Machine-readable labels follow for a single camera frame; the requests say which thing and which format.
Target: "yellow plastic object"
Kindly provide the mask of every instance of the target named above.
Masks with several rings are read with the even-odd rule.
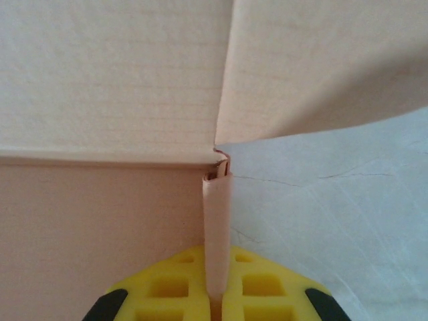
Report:
[[[308,299],[307,289],[331,298],[328,290],[315,281],[232,247],[222,321],[349,320],[346,314],[320,317],[322,313]],[[105,298],[113,294],[122,295],[119,303]],[[322,306],[330,303],[324,301]],[[84,320],[210,321],[203,247],[188,249],[118,282]]]

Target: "black rubber edge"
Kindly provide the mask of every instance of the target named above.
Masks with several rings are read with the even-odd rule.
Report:
[[[107,293],[95,302],[82,321],[114,321],[127,296],[125,289]]]
[[[305,293],[321,321],[351,321],[332,296],[312,288],[307,289]]]

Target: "cardboard strip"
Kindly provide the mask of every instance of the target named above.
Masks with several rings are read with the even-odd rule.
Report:
[[[203,179],[205,278],[211,319],[221,319],[221,299],[227,287],[230,260],[230,199],[233,175],[230,158],[217,163]]]

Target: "white surface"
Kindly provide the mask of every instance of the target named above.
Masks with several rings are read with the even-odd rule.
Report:
[[[428,108],[222,146],[232,240],[325,284],[353,321],[428,315]]]

